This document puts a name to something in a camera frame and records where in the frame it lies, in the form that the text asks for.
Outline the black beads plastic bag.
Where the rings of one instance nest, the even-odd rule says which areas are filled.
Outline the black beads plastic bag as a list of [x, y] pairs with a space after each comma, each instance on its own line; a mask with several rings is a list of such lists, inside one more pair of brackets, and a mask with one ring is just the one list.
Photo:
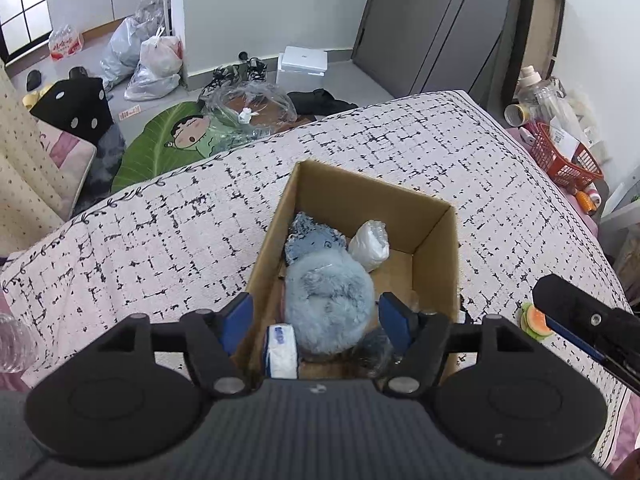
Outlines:
[[350, 354], [352, 369], [359, 378], [380, 379], [395, 361], [395, 349], [382, 327], [366, 333]]

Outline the blue tissue pack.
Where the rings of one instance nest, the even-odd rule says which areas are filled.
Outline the blue tissue pack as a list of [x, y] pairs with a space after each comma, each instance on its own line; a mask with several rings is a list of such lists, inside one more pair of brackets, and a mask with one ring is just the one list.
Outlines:
[[297, 344], [294, 328], [290, 324], [273, 324], [268, 327], [264, 361], [267, 377], [297, 378]]

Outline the fluffy blue plush hat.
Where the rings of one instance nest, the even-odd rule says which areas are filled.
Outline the fluffy blue plush hat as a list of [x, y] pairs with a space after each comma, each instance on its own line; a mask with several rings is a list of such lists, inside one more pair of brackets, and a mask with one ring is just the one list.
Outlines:
[[329, 359], [355, 347], [366, 333], [374, 285], [346, 250], [324, 248], [298, 258], [284, 282], [284, 322], [304, 353]]

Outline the blue grey knitted cloth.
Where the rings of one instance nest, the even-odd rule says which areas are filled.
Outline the blue grey knitted cloth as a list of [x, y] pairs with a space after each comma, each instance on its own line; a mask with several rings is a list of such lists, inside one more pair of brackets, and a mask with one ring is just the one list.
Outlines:
[[284, 258], [286, 264], [290, 266], [311, 252], [318, 252], [324, 248], [345, 249], [346, 246], [346, 236], [343, 233], [299, 211], [288, 228]]

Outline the pink bed sheet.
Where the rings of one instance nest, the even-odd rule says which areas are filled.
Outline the pink bed sheet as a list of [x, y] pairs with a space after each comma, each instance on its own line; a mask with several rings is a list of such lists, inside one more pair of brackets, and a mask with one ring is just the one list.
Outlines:
[[286, 180], [315, 160], [446, 200], [457, 211], [466, 312], [513, 314], [553, 271], [610, 307], [627, 307], [598, 229], [578, 204], [605, 195], [584, 148], [563, 160], [527, 128], [454, 118], [426, 126], [315, 122], [184, 166], [138, 177], [21, 255], [1, 274], [12, 313], [42, 355], [33, 385], [100, 330], [135, 310], [174, 318], [243, 288]]

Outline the orange small bottle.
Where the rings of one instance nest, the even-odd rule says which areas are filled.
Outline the orange small bottle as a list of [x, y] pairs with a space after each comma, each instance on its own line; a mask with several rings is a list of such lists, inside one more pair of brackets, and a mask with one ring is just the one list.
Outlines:
[[592, 216], [595, 214], [600, 206], [601, 197], [598, 193], [586, 193], [584, 191], [577, 191], [575, 193], [576, 202], [579, 208], [584, 214]]

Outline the green leaf cartoon mat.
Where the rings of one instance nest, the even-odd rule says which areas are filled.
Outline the green leaf cartoon mat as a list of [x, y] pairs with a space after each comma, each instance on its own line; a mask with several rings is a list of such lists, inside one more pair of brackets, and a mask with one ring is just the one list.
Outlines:
[[112, 192], [227, 151], [239, 126], [232, 113], [220, 108], [195, 102], [169, 107], [126, 149]]

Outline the red plastic basket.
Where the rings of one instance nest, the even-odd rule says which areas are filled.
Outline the red plastic basket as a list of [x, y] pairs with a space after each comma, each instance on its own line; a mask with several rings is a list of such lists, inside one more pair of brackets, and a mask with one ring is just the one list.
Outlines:
[[553, 144], [547, 124], [531, 122], [526, 129], [534, 136], [530, 149], [534, 161], [561, 188], [583, 191], [594, 181], [604, 179], [600, 166], [582, 142], [574, 155], [566, 158]]

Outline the clear plastic bag floor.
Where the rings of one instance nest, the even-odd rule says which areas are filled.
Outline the clear plastic bag floor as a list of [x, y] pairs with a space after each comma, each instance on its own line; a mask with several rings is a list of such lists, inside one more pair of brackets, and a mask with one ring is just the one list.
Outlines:
[[225, 141], [234, 143], [252, 142], [288, 130], [298, 119], [288, 95], [265, 81], [205, 88], [200, 101], [213, 119], [214, 130]]

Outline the cream dotted cloth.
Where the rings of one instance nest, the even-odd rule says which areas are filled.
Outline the cream dotted cloth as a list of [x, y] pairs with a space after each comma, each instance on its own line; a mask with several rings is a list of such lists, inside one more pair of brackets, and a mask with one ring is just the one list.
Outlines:
[[96, 147], [32, 116], [1, 74], [1, 255], [25, 250], [71, 216]]

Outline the paper cup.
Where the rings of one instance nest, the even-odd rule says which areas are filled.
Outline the paper cup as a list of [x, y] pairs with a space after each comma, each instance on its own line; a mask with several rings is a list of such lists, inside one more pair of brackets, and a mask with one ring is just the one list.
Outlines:
[[503, 117], [509, 126], [523, 127], [530, 121], [529, 108], [520, 103], [512, 103], [504, 109]]

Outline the clear plastic bottle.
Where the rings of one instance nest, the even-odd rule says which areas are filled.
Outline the clear plastic bottle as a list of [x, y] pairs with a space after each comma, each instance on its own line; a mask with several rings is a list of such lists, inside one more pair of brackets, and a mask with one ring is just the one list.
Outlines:
[[516, 86], [518, 104], [524, 108], [526, 122], [555, 124], [570, 130], [570, 115], [559, 90], [550, 79], [544, 79], [533, 65], [523, 66]]

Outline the black dotted cushion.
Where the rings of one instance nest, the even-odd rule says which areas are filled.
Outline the black dotted cushion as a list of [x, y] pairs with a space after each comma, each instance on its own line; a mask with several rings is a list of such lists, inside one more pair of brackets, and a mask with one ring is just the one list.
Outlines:
[[101, 78], [79, 77], [56, 82], [30, 114], [46, 124], [93, 145], [114, 124]]

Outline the white box on floor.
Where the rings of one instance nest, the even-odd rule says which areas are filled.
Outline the white box on floor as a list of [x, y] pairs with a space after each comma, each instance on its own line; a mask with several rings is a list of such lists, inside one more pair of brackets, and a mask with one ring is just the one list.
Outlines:
[[322, 89], [328, 68], [325, 50], [287, 46], [278, 56], [276, 84], [286, 93]]

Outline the water bottle pack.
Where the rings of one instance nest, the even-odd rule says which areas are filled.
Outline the water bottle pack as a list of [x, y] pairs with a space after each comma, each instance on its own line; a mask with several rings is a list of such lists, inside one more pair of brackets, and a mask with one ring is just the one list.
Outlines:
[[81, 51], [84, 37], [72, 25], [64, 25], [50, 33], [48, 47], [50, 58], [59, 61]]

